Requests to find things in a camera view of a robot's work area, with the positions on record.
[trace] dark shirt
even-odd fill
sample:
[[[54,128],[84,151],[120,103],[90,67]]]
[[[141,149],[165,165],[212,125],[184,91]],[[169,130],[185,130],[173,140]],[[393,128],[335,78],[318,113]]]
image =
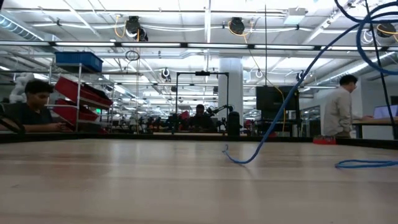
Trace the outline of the dark shirt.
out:
[[[213,121],[207,115],[202,115],[202,116],[195,115],[194,117],[190,118],[189,126],[192,126],[194,128],[209,129],[210,131],[215,130]]]
[[[47,108],[43,108],[37,113],[26,103],[10,104],[5,108],[5,113],[23,125],[50,124],[53,122],[51,112]]]

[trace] man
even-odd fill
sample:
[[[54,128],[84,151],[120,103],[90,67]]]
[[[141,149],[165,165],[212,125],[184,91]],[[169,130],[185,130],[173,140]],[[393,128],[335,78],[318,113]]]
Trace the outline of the man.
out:
[[[197,105],[197,113],[189,120],[189,129],[195,131],[215,131],[210,116],[205,114],[205,106]]]
[[[53,87],[50,84],[32,80],[25,86],[26,103],[9,105],[5,113],[24,125],[26,132],[65,131],[64,124],[53,123],[51,113],[45,107],[51,93],[53,93]]]
[[[353,75],[345,75],[340,79],[340,87],[327,99],[323,130],[327,136],[350,138],[351,123],[353,119],[372,119],[372,116],[362,118],[352,114],[351,95],[358,79]]]

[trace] gray shirt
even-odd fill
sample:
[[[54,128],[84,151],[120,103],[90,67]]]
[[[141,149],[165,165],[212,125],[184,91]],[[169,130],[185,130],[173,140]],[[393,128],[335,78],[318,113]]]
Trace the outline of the gray shirt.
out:
[[[349,91],[339,87],[326,100],[323,132],[327,136],[334,136],[342,131],[350,132],[351,123],[351,95]]]

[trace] table surface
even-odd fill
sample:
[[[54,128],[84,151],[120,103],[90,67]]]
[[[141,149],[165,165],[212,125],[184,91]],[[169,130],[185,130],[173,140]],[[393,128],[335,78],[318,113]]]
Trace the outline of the table surface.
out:
[[[398,117],[394,117],[394,121],[398,122]],[[391,124],[390,118],[370,119],[366,121],[353,121],[353,124]]]
[[[248,158],[255,142],[229,142]],[[0,147],[0,223],[394,223],[398,151],[266,143],[246,166],[223,142],[82,139]]]

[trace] computer monitor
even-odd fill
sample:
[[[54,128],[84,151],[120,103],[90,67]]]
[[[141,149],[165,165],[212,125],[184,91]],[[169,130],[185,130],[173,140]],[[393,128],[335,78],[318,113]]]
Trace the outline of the computer monitor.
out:
[[[278,86],[278,89],[273,86],[258,86],[256,87],[256,109],[261,111],[278,111],[282,106],[284,98],[292,89],[291,86]],[[286,104],[286,110],[296,110],[299,103],[299,92],[296,90],[294,96],[291,97]]]
[[[390,105],[391,113],[393,116],[398,116],[398,105]],[[388,106],[377,106],[374,108],[373,118],[374,119],[382,119],[389,118],[390,114],[388,113]]]

